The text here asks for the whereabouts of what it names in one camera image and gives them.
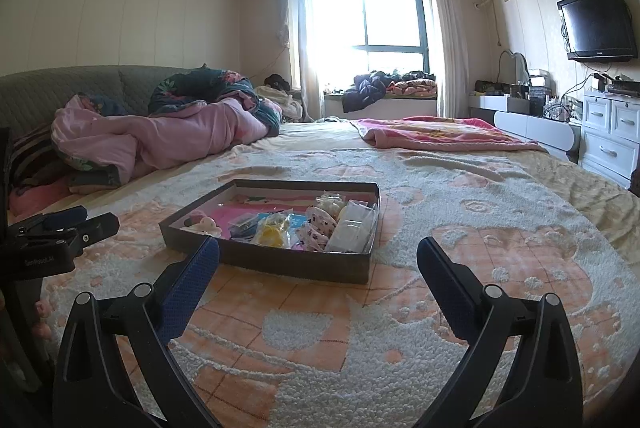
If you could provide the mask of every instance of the open box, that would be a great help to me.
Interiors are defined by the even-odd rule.
[[[324,193],[340,193],[347,201],[365,201],[380,207],[380,190],[376,183],[310,182],[237,179],[220,186],[188,204],[160,222],[167,247],[191,253],[204,240],[202,234],[182,230],[184,221],[196,211],[203,211],[222,228],[220,262],[256,271],[344,283],[367,283],[371,250],[377,220],[363,253],[317,252],[300,249],[268,248],[229,239],[228,222],[246,212],[278,212],[293,208],[304,214]]]

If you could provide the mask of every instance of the wall-mounted tv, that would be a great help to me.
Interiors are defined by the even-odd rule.
[[[638,58],[625,0],[561,0],[558,9],[570,60],[609,63]]]

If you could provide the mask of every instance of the pink comforter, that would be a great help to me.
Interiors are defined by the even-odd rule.
[[[69,157],[114,165],[120,184],[264,137],[267,127],[235,98],[195,104],[156,118],[101,116],[74,96],[56,112],[51,138]]]
[[[482,150],[544,150],[533,141],[522,142],[482,119],[417,118],[352,121],[360,137],[376,148],[407,148],[471,152]]]

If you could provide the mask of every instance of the sheer curtain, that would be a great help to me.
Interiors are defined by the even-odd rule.
[[[469,61],[460,0],[431,0],[431,6],[435,43],[430,43],[430,60],[438,80],[438,115],[466,118]]]
[[[324,117],[324,92],[314,67],[313,0],[287,0],[286,21],[291,84],[300,88],[305,121],[320,119]]]

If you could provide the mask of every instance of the red blanket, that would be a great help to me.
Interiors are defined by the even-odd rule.
[[[522,142],[482,119],[416,118],[352,121],[360,137],[376,148],[482,151],[542,150],[534,141]]]

